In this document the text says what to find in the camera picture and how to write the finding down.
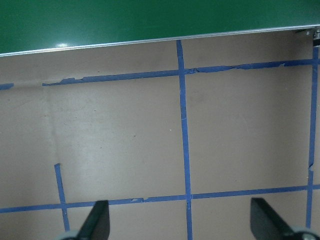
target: vertical blue tape strip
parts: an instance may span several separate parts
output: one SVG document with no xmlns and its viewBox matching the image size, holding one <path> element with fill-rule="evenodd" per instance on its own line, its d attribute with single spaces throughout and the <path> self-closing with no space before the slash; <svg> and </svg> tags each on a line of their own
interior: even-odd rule
<svg viewBox="0 0 320 240">
<path fill-rule="evenodd" d="M 64 186 L 62 184 L 60 163 L 54 165 L 54 170 L 55 170 L 56 183 L 57 183 L 57 186 L 58 186 L 58 192 L 59 192 L 59 198 L 60 198 L 60 204 L 61 204 L 61 210 L 62 210 L 64 230 L 65 231 L 69 231 L 70 230 L 70 225 L 69 225 L 69 219 L 68 219 L 68 212 L 67 212 L 67 205 L 66 205 Z"/>
<path fill-rule="evenodd" d="M 191 210 L 191 177 L 190 177 L 190 160 L 189 160 L 189 140 L 188 140 L 188 120 L 187 120 L 187 104 L 186 104 L 186 78 L 184 53 L 181 40 L 176 41 L 176 52 L 178 57 L 178 72 L 180 85 L 180 111 L 181 111 L 181 127 L 182 127 L 182 144 L 183 144 L 183 160 L 184 160 L 184 182 L 186 196 L 186 227 L 187 239 L 193 239 L 192 233 L 192 210 Z"/>
<path fill-rule="evenodd" d="M 311 86 L 311 113 L 310 113 L 310 138 L 309 138 L 309 164 L 308 164 L 308 185 L 306 198 L 306 218 L 305 226 L 311 227 L 312 217 L 312 197 L 314 184 L 313 165 L 315 161 L 315 141 L 316 141 L 316 118 L 317 118 L 317 95 L 318 95 L 318 54 L 317 47 L 313 48 L 312 64 L 312 86 Z"/>
</svg>

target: green panel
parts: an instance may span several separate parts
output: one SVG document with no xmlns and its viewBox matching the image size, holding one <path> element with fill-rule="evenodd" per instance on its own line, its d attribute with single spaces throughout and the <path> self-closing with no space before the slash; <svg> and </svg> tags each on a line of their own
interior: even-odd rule
<svg viewBox="0 0 320 240">
<path fill-rule="evenodd" d="M 0 54 L 320 25 L 320 0 L 1 0 Z"/>
</svg>

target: black object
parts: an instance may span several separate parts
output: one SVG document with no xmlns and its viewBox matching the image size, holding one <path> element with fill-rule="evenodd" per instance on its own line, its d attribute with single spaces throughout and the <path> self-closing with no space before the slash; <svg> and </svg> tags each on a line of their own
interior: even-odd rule
<svg viewBox="0 0 320 240">
<path fill-rule="evenodd" d="M 250 228 L 256 240 L 320 240 L 307 228 L 290 227 L 263 198 L 251 199 Z"/>
<path fill-rule="evenodd" d="M 76 237 L 64 240 L 107 240 L 110 234 L 109 203 L 97 201 Z"/>
</svg>

